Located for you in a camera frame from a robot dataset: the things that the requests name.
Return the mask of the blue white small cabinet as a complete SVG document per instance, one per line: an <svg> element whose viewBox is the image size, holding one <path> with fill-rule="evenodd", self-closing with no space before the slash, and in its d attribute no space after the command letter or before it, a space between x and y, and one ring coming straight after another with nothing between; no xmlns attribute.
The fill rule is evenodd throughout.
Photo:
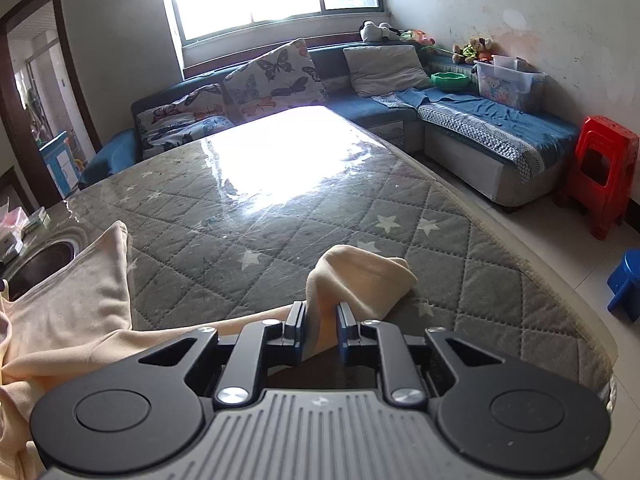
<svg viewBox="0 0 640 480"><path fill-rule="evenodd" d="M39 153L61 197L72 194L77 188L80 172L68 145L67 132L62 131L40 146Z"/></svg>

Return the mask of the green plastic bowl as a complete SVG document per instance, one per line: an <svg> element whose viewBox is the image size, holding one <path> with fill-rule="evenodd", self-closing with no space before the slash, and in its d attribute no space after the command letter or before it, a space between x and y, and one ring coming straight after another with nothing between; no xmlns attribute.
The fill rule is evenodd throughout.
<svg viewBox="0 0 640 480"><path fill-rule="evenodd" d="M442 92L459 92L469 87L469 77L462 73L440 72L431 74L434 86Z"/></svg>

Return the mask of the butterfly pillow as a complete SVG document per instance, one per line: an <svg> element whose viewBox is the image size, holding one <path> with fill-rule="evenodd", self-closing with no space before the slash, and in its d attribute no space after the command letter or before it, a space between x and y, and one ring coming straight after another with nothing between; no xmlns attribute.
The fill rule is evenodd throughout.
<svg viewBox="0 0 640 480"><path fill-rule="evenodd" d="M254 58L224 78L224 88L246 122L328 100L303 39Z"/></svg>
<svg viewBox="0 0 640 480"><path fill-rule="evenodd" d="M233 127L219 84L137 114L144 159Z"/></svg>

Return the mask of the round black induction cooktop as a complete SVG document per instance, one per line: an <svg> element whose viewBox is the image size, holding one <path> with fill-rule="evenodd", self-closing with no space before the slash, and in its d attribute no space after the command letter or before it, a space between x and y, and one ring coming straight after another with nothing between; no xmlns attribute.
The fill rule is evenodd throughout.
<svg viewBox="0 0 640 480"><path fill-rule="evenodd" d="M1 272L8 298L15 301L46 278L67 266L88 245L85 233L67 230L31 244Z"/></svg>

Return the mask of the grey quilted star table cover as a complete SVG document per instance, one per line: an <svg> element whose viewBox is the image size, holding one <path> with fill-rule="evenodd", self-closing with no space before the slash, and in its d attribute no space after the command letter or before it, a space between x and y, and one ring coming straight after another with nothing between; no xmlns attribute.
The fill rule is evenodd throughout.
<svg viewBox="0 0 640 480"><path fill-rule="evenodd" d="M155 156L66 207L89 238L126 224L138 330L302 299L320 257L349 245L408 262L416 282L390 314L407 333L442 326L597 392L613 376L561 280L433 171L320 106Z"/></svg>

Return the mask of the red plastic stool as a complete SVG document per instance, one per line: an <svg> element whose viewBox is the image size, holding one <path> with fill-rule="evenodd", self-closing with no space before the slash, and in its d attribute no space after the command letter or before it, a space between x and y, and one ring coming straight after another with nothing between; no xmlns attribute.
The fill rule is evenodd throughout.
<svg viewBox="0 0 640 480"><path fill-rule="evenodd" d="M597 240L625 217L638 153L638 134L618 122L596 115L582 123L563 192L587 209Z"/></svg>

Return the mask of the left butterfly pillow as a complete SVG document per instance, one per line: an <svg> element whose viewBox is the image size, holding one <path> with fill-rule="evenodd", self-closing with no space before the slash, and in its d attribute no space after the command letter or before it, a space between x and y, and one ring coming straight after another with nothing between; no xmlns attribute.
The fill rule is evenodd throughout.
<svg viewBox="0 0 640 480"><path fill-rule="evenodd" d="M137 114L144 159L233 127L219 84Z"/></svg>

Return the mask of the clear plastic storage box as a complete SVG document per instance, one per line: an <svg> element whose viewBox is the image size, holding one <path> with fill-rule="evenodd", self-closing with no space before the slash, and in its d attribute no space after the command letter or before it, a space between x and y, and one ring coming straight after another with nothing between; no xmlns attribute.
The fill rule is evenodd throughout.
<svg viewBox="0 0 640 480"><path fill-rule="evenodd" d="M518 58L497 55L494 62L475 63L478 93L485 99L521 112L540 110L547 75L526 67Z"/></svg>

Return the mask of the blue corner sofa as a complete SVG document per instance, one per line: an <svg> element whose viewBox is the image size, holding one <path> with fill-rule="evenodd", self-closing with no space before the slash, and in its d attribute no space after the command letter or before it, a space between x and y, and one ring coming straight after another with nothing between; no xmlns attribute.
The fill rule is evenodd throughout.
<svg viewBox="0 0 640 480"><path fill-rule="evenodd" d="M439 106L420 106L417 110L389 108L376 102L373 96L358 96L350 83L343 49L365 46L352 42L307 47L328 92L328 100L322 105L408 154L423 154L434 159L476 192L504 208L518 208L553 190L573 150L547 166L528 143L468 114ZM88 188L144 159L137 114L174 102L206 84L221 86L232 124L244 124L246 121L224 88L224 78L245 64L228 65L186 78L180 84L134 102L131 107L134 126L116 134L93 157L81 174L80 187Z"/></svg>

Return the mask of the blue plastic stool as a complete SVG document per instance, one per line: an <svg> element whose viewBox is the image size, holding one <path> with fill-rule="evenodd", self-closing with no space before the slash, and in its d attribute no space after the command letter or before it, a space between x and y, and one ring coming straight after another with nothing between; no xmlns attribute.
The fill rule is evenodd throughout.
<svg viewBox="0 0 640 480"><path fill-rule="evenodd" d="M640 250L628 249L608 277L608 288L614 294L608 303L610 312L625 312L631 322L640 316Z"/></svg>

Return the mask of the right butterfly pillow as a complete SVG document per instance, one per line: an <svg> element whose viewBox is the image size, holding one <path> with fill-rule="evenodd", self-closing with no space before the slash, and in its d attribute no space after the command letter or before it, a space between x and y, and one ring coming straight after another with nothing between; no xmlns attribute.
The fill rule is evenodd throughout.
<svg viewBox="0 0 640 480"><path fill-rule="evenodd" d="M224 88L246 122L328 100L303 39L254 58L224 78Z"/></svg>

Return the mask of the panda plush toy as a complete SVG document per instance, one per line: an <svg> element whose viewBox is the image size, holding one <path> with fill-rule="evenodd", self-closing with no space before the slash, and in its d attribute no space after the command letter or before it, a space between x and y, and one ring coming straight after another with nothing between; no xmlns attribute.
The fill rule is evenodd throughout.
<svg viewBox="0 0 640 480"><path fill-rule="evenodd" d="M388 23L375 24L372 21L365 21L359 29L360 37L363 42L386 42L399 41L401 32L390 26Z"/></svg>

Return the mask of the pink tissue box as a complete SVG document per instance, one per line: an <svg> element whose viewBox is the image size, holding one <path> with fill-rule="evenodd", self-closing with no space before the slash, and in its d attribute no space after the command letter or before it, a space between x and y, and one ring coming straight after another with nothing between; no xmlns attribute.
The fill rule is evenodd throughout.
<svg viewBox="0 0 640 480"><path fill-rule="evenodd" d="M4 215L0 228L0 249L2 256L22 240L22 231L27 222L28 217L22 207L16 207Z"/></svg>

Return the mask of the cream sweatshirt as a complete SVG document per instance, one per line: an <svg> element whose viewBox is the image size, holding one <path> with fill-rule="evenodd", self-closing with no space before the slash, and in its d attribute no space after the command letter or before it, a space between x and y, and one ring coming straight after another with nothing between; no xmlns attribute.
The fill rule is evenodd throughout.
<svg viewBox="0 0 640 480"><path fill-rule="evenodd" d="M43 470L28 422L47 391L184 334L134 330L127 264L128 230L116 221L71 264L2 301L2 478L35 479ZM337 304L348 302L359 321L382 320L415 284L403 258L349 245L327 250L306 281L305 358L335 346Z"/></svg>

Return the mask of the blue blanket on sofa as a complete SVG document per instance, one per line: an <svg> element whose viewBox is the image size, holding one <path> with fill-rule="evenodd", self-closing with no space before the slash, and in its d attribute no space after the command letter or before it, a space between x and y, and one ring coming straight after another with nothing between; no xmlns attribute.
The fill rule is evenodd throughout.
<svg viewBox="0 0 640 480"><path fill-rule="evenodd" d="M373 99L389 108L420 106L450 108L487 122L505 133L532 146L547 166L567 155L578 138L578 128L547 113L529 114L472 93L450 93L436 88L396 91L374 96Z"/></svg>

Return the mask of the grey plain cushion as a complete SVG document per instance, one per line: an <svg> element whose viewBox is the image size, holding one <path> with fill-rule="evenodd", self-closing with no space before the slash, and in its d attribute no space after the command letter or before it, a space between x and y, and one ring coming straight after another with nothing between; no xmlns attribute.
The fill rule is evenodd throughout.
<svg viewBox="0 0 640 480"><path fill-rule="evenodd" d="M350 83L358 96L384 96L410 88L432 85L416 49L410 44L343 49Z"/></svg>

